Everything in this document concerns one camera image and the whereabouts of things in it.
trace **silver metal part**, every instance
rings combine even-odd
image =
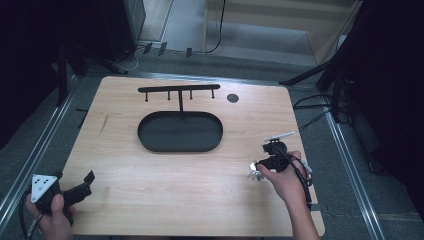
[[[283,133],[283,134],[279,134],[279,135],[272,135],[271,137],[265,138],[264,139],[264,142],[268,142],[268,141],[271,141],[271,140],[280,140],[280,139],[289,137],[289,136],[291,136],[293,134],[295,134],[295,132],[293,130],[291,130],[288,133]]]
[[[247,174],[247,177],[252,178],[252,180],[255,180],[255,178],[260,181],[261,179],[264,179],[264,176],[262,176],[261,172],[258,171],[256,168],[257,162],[253,162],[249,166],[249,173]]]

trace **white triangular marker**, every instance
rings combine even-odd
[[[55,183],[57,177],[34,174],[32,176],[31,202],[35,203]]]

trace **handheld controller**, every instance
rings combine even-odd
[[[67,191],[61,191],[59,179],[62,175],[63,174],[60,171],[57,171],[54,176],[34,175],[32,180],[31,202],[35,203],[35,206],[41,213],[51,213],[50,206],[53,197],[56,194],[62,194],[65,201],[63,214],[72,225],[74,220],[68,210],[68,207],[75,203],[82,202],[85,197],[91,195],[90,184],[94,181],[95,176],[93,171],[90,171],[90,173],[88,173],[88,175],[84,178],[84,183]]]

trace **finger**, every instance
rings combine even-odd
[[[63,200],[62,194],[56,194],[53,197],[51,210],[52,210],[52,217],[59,218],[63,216],[63,206],[65,204],[65,201]]]
[[[40,213],[35,204],[31,202],[31,193],[26,197],[25,206],[34,218]]]
[[[302,154],[299,151],[288,151],[287,152],[290,156],[293,156],[297,159],[301,159],[302,158]]]
[[[262,176],[266,177],[271,182],[274,180],[274,173],[269,171],[269,169],[266,168],[264,165],[258,164],[257,168],[259,172],[261,172]]]
[[[69,206],[68,211],[71,213],[72,217],[75,217],[75,215],[77,214],[77,210],[75,209],[74,206]]]

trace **hand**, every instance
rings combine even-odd
[[[299,151],[287,152],[287,155],[301,159],[301,154]],[[302,164],[299,161],[293,161],[293,163],[305,177],[306,173]],[[283,199],[286,205],[294,203],[306,204],[306,197],[302,184],[300,183],[296,172],[291,165],[287,166],[284,171],[279,173],[271,172],[262,164],[258,164],[258,170],[264,177],[271,181],[278,196]]]
[[[299,151],[287,152],[287,155],[301,159]],[[293,161],[303,177],[305,169],[299,161]],[[306,206],[306,196],[294,168],[289,165],[284,171],[276,173],[269,171],[264,165],[258,164],[258,170],[271,181],[278,196],[286,203],[293,228],[294,239],[319,239],[318,232],[312,220],[312,215]]]
[[[44,214],[40,220],[39,227],[46,240],[70,240],[73,238],[71,224],[65,215],[63,215],[64,203],[65,201],[61,194],[55,195],[51,204],[52,213]],[[26,207],[34,218],[40,217],[40,212],[35,204],[31,202],[31,194],[27,196]],[[69,207],[68,210],[72,216],[75,215],[76,211],[74,207]]]

